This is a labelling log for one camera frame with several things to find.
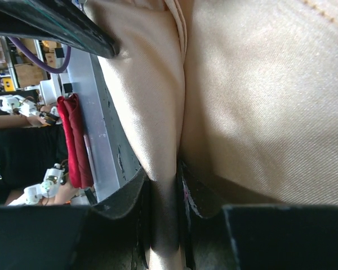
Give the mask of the peach satin napkin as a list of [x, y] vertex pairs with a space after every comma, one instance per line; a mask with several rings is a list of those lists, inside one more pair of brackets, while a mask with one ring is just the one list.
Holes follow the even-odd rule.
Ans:
[[87, 1], [99, 63], [153, 182], [150, 269], [182, 269], [182, 158], [241, 203], [338, 205], [338, 1]]

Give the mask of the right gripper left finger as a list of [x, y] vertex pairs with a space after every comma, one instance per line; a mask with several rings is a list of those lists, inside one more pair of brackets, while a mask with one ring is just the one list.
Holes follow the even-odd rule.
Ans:
[[0, 206], [0, 269], [147, 269], [143, 169], [94, 206]]

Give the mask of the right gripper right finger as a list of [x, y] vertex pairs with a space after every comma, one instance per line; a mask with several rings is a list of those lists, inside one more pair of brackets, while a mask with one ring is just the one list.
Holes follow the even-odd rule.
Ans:
[[338, 269], [338, 206], [231, 204], [176, 176], [187, 269]]

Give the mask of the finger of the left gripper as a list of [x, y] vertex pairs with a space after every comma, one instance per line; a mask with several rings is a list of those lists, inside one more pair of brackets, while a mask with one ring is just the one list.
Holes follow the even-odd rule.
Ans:
[[55, 41], [112, 59], [119, 43], [71, 1], [0, 1], [0, 36]]

